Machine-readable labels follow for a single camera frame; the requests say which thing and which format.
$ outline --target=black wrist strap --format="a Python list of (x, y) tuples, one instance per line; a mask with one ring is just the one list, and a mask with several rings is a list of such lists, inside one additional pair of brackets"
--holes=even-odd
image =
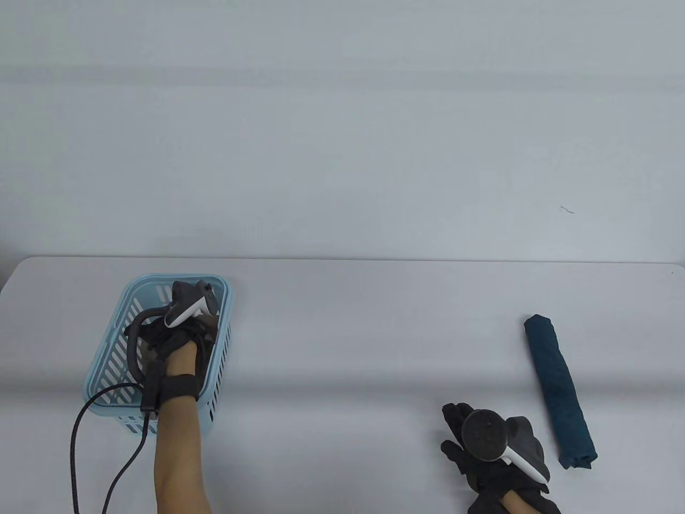
[(199, 398), (199, 387), (195, 375), (175, 375), (162, 377), (160, 385), (160, 407), (167, 400), (179, 396), (192, 396), (195, 401)]

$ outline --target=gloved hand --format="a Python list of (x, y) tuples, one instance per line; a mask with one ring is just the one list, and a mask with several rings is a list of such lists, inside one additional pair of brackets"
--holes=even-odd
[[(129, 328), (126, 327), (125, 335), (128, 335), (128, 330)], [(206, 319), (189, 318), (178, 327), (167, 328), (164, 325), (164, 318), (158, 317), (152, 323), (140, 327), (139, 337), (147, 343), (150, 350), (154, 350), (158, 360), (167, 360), (173, 352), (185, 346), (189, 341), (194, 341), (197, 345), (195, 374), (200, 384), (204, 383), (204, 375), (216, 337), (214, 319), (209, 319), (208, 323)]]
[(454, 462), (462, 475), (466, 475), (469, 486), (479, 494), (469, 507), (469, 514), (495, 514), (506, 512), (499, 501), (509, 491), (515, 491), (523, 500), (541, 514), (560, 514), (554, 502), (543, 498), (541, 492), (549, 493), (546, 485), (540, 484), (522, 472), (515, 465), (507, 465), (501, 459), (493, 462), (481, 461), (470, 454), (462, 439), (464, 420), (473, 412), (468, 404), (447, 404), (443, 416), (457, 442), (444, 441), (440, 449)]

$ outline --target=human arm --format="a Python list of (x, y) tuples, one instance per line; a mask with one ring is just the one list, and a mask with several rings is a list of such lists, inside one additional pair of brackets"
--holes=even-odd
[(516, 491), (509, 491), (502, 497), (500, 503), (507, 509), (509, 514), (540, 514), (523, 501), (523, 498)]
[[(197, 346), (192, 341), (173, 352), (167, 376), (195, 375)], [(158, 514), (211, 514), (202, 481), (200, 423), (192, 396), (179, 396), (160, 407), (155, 451)]]

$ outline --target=basket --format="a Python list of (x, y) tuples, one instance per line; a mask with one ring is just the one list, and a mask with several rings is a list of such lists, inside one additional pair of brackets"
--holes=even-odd
[[(216, 275), (144, 275), (133, 280), (121, 294), (114, 315), (105, 331), (100, 348), (95, 354), (90, 371), (83, 387), (84, 401), (110, 385), (123, 382), (135, 382), (126, 364), (127, 339), (124, 329), (142, 310), (161, 307), (171, 301), (171, 285), (175, 280), (195, 283), (204, 280), (214, 288), (214, 295), (219, 301), (219, 325), (216, 333), (216, 344), (205, 375), (205, 382), (197, 401), (200, 427), (203, 433), (209, 431), (214, 423), (216, 407), (221, 390), (221, 378), (231, 340), (229, 317), (233, 304), (233, 291), (228, 282)], [(138, 364), (142, 360), (138, 339)], [(140, 391), (133, 387), (115, 389), (90, 406), (90, 411), (98, 416), (115, 418), (134, 434), (142, 434), (143, 416), (140, 412)], [(157, 433), (157, 421), (149, 424), (149, 432)]]

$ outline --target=rolled towel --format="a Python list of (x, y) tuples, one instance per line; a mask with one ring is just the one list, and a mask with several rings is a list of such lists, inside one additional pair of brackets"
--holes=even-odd
[(564, 469), (590, 469), (590, 463), (597, 458), (595, 444), (580, 410), (569, 368), (559, 351), (552, 322), (536, 314), (527, 319), (523, 326), (554, 437), (559, 445), (559, 462)]

